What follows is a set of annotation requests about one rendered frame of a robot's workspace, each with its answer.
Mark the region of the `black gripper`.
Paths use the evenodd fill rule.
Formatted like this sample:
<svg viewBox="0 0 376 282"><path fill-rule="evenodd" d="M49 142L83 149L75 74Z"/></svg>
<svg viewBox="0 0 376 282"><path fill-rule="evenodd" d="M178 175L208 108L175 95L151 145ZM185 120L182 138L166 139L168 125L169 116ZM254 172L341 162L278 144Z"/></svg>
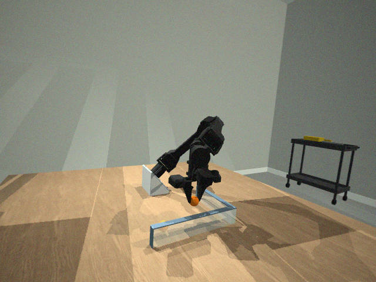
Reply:
<svg viewBox="0 0 376 282"><path fill-rule="evenodd" d="M192 182L197 182L197 198L200 201L205 189L209 187L209 185L202 186L198 183L196 178L192 178L192 171L194 167L198 166L194 165L192 160L190 159L187 160L187 164L189 164L188 172L186 172L186 175L188 175L188 177L183 177L180 174L170 175L168 183L176 189L183 188L187 197L187 201L191 203L192 189L194 188L192 186Z"/></svg>

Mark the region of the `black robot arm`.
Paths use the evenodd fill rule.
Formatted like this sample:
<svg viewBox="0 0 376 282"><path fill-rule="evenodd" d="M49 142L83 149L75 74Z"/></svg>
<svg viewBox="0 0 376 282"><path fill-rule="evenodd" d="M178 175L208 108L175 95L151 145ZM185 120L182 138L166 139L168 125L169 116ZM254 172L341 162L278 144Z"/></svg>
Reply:
<svg viewBox="0 0 376 282"><path fill-rule="evenodd" d="M218 117L208 116L203 119L197 132L189 137L177 149L170 150L161 155L151 171L159 177L167 171L170 173L177 165L180 156L190 150L189 159L193 164L198 166L194 167L192 171L192 178L196 178L198 183L202 186L211 186L213 181L219 178L218 170L209 170L210 153L214 156L218 154L223 143L224 136L221 133L224 123Z"/></svg>

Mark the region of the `clear l-shaped glass wall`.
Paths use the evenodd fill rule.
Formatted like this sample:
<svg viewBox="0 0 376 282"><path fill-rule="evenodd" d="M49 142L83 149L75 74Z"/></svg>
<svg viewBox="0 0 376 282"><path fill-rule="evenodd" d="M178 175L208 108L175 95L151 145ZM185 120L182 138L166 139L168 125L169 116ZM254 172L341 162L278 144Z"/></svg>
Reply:
<svg viewBox="0 0 376 282"><path fill-rule="evenodd" d="M227 207L206 192L203 193L200 202L211 210ZM153 234L153 248L234 224L236 221L236 210L237 209L233 209L155 229Z"/></svg>

